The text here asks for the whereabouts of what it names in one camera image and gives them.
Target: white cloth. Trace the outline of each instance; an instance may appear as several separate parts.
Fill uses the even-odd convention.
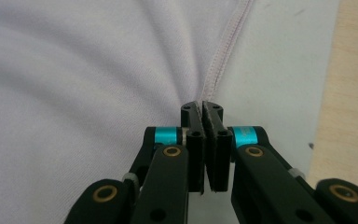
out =
[[[0,0],[0,223],[63,223],[209,100],[251,0]]]
[[[213,101],[308,175],[339,1],[255,1]]]

